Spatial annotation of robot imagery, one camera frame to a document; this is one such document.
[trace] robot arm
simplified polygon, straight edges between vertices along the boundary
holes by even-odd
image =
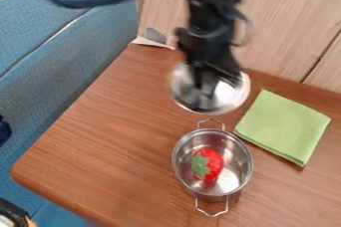
[[[123,0],[50,1],[67,8],[89,8],[113,5]],[[246,99],[249,83],[242,76],[231,49],[245,43],[234,42],[236,21],[243,20],[249,24],[235,7],[239,2],[187,0],[187,26],[175,30],[178,47],[184,53],[185,67],[174,72],[172,82],[175,101],[187,110],[222,114],[237,108]]]

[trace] strawberry leaves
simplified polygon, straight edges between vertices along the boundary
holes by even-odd
[[[207,167],[208,162],[209,160],[200,154],[194,156],[191,159],[191,171],[201,179],[204,179],[207,174],[210,174],[210,170]]]

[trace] wooden wall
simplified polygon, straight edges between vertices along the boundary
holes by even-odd
[[[243,0],[240,10],[255,23],[235,51],[244,67],[341,93],[341,0]],[[184,0],[144,0],[140,35],[154,28],[172,45],[186,14]]]

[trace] pot rim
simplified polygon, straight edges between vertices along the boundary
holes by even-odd
[[[180,178],[179,174],[178,174],[178,170],[176,170],[175,167],[175,157],[177,156],[177,151],[178,149],[185,144],[186,142],[189,141],[190,138],[194,137],[197,133],[199,132],[203,132],[203,131],[214,131],[214,132],[219,132],[219,133],[223,133],[227,136],[230,136],[233,140],[233,142],[236,142],[238,144],[238,146],[242,147],[242,149],[245,151],[247,157],[249,157],[249,172],[247,174],[247,176],[245,177],[245,180],[243,181],[243,183],[241,185],[239,185],[237,188],[227,192],[227,193],[222,193],[220,195],[211,195],[211,194],[206,194],[203,192],[198,192],[193,190],[192,188],[190,188],[183,180],[182,178]],[[171,154],[171,165],[172,165],[172,170],[176,175],[176,178],[182,183],[182,185],[184,185],[188,190],[194,192],[195,195],[199,194],[199,195],[203,195],[203,196],[208,196],[208,197],[221,197],[221,196],[229,196],[231,194],[234,194],[238,191],[240,191],[250,180],[252,174],[253,174],[253,157],[252,154],[250,152],[250,150],[246,147],[246,145],[244,144],[244,142],[241,141],[241,139],[239,137],[237,137],[235,134],[229,132],[229,131],[225,131],[225,130],[220,130],[220,129],[215,129],[215,128],[198,128],[195,129],[187,134],[185,134],[184,136],[182,136],[177,143],[174,146],[174,149],[172,150],[172,154]]]

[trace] pot handle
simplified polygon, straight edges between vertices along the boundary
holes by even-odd
[[[220,125],[221,125],[221,129],[222,129],[223,131],[226,131],[226,125],[225,125],[225,123],[222,123],[221,121],[219,121],[219,120],[217,120],[217,119],[214,119],[214,118],[209,118],[209,119],[204,119],[204,120],[199,121],[199,122],[197,123],[197,125],[196,125],[196,129],[200,129],[200,128],[201,128],[201,125],[202,125],[203,123],[205,123],[205,122],[208,122],[208,121],[214,121],[214,122],[220,124]]]
[[[205,214],[206,216],[210,217],[210,218],[213,218],[213,217],[216,217],[218,215],[221,215],[221,214],[224,214],[224,213],[227,213],[228,212],[228,198],[227,196],[225,196],[226,198],[226,203],[225,203],[225,209],[223,211],[219,211],[219,212],[216,212],[214,214],[211,214],[211,213],[208,213],[202,209],[199,208],[198,206],[198,198],[195,197],[195,209],[203,214]]]

